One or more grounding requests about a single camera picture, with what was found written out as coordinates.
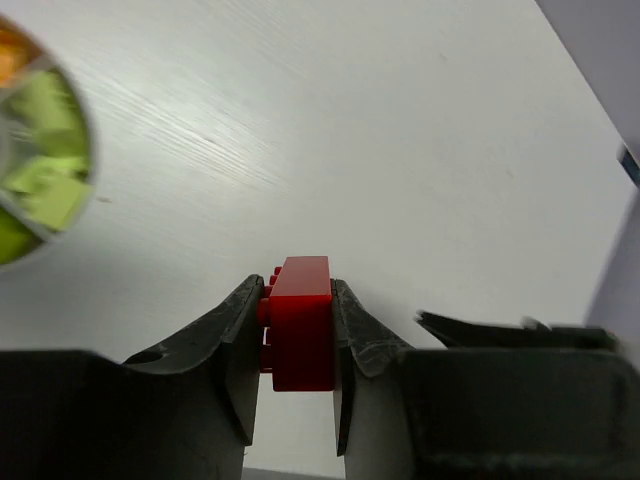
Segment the lime lego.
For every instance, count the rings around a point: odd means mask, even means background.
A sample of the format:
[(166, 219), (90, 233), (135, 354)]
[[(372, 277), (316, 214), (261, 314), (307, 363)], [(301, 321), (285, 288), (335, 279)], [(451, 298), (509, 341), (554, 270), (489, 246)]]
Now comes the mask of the lime lego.
[(13, 175), (1, 184), (1, 206), (41, 239), (66, 232), (85, 211), (95, 185), (70, 173)]
[(57, 69), (34, 70), (1, 100), (1, 112), (19, 123), (36, 151), (73, 158), (79, 175), (92, 175), (91, 140), (86, 117), (67, 78)]

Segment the white round divided container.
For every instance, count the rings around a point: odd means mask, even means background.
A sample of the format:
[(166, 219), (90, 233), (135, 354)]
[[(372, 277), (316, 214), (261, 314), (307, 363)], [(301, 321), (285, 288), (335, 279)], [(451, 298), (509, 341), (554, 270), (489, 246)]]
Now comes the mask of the white round divided container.
[(1, 270), (43, 255), (86, 211), (100, 163), (84, 98), (31, 34), (1, 19)]

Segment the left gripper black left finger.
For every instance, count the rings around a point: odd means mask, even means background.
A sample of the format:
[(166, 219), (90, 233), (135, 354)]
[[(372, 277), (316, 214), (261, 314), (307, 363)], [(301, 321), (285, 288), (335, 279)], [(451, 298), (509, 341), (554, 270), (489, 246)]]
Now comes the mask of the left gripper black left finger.
[(1, 355), (5, 479), (238, 479), (253, 439), (264, 288), (122, 363), (84, 350)]

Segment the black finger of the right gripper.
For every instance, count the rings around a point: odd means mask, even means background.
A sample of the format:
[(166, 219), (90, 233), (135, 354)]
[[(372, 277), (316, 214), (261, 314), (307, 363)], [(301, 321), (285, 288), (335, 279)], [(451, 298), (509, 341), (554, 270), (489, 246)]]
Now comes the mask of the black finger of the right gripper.
[(476, 324), (430, 312), (419, 313), (416, 322), (447, 348), (618, 349), (618, 340), (599, 327), (548, 326), (537, 320), (518, 327)]

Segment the red rectangular lego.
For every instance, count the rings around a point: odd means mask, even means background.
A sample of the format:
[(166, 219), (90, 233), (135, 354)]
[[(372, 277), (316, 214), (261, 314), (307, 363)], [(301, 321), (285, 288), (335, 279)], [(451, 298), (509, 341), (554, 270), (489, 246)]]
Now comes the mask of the red rectangular lego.
[(292, 256), (274, 269), (257, 310), (260, 372), (274, 391), (334, 388), (332, 301), (326, 256)]

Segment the right blue table label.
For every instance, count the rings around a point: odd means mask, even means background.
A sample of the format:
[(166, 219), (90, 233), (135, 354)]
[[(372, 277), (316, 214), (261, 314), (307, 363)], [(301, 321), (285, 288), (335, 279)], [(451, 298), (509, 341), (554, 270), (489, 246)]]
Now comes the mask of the right blue table label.
[(617, 154), (617, 160), (626, 175), (636, 188), (640, 187), (640, 167), (626, 145), (622, 145)]

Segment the lime lego table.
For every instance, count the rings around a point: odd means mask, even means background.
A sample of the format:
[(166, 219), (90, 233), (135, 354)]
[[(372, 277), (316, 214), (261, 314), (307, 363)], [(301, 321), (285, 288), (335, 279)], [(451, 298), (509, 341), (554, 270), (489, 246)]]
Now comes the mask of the lime lego table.
[(31, 253), (42, 240), (5, 209), (0, 213), (0, 263), (10, 264)]

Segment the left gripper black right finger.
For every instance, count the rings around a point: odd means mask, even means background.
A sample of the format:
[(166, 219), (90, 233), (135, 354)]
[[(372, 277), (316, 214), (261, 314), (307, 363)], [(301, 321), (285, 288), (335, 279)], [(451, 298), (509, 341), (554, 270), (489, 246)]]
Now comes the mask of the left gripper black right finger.
[(617, 350), (411, 346), (332, 283), (350, 479), (635, 479), (639, 373)]

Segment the orange long lego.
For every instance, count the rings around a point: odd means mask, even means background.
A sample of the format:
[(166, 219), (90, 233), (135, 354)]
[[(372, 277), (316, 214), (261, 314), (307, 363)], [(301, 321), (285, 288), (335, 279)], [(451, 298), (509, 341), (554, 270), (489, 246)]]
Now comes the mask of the orange long lego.
[(1, 28), (1, 87), (9, 87), (19, 72), (41, 55), (41, 48), (20, 31)]

